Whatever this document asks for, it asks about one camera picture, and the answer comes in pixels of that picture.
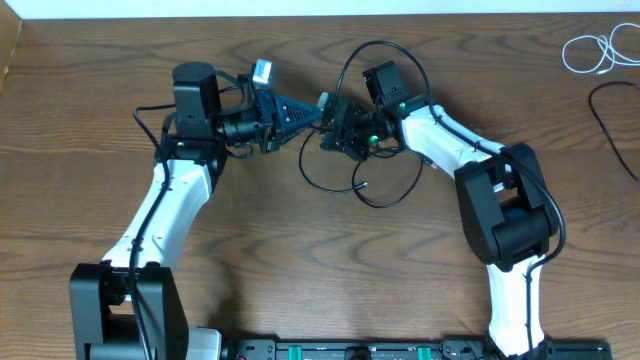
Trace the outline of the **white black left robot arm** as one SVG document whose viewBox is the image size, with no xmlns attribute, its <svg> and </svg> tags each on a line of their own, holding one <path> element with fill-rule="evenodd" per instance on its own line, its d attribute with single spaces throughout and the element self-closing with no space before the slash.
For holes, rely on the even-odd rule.
<svg viewBox="0 0 640 360">
<path fill-rule="evenodd" d="M 79 359 L 221 359 L 216 329 L 189 326 L 174 271 L 199 210 L 210 199 L 231 147 L 278 150 L 319 121 L 319 107 L 278 95 L 272 64 L 258 60 L 232 82 L 241 102 L 223 108 L 205 62 L 172 72 L 174 101 L 155 147 L 153 180 L 129 227 L 98 263 L 80 263 L 69 282 Z"/>
</svg>

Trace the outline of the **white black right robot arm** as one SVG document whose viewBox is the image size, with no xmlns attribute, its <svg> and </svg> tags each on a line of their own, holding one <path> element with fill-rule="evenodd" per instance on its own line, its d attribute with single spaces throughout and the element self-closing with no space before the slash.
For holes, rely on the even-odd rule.
<svg viewBox="0 0 640 360">
<path fill-rule="evenodd" d="M 504 358 L 541 356 L 546 346 L 540 276 L 558 254 L 549 248 L 550 239 L 563 235 L 565 225 L 533 149 L 524 143 L 505 146 L 465 128 L 431 90 L 411 94 L 392 61 L 363 77 L 374 104 L 370 112 L 337 93 L 319 98 L 328 127 L 322 148 L 363 163 L 379 142 L 394 138 L 449 175 L 466 241 L 488 272 L 490 342 Z"/>
</svg>

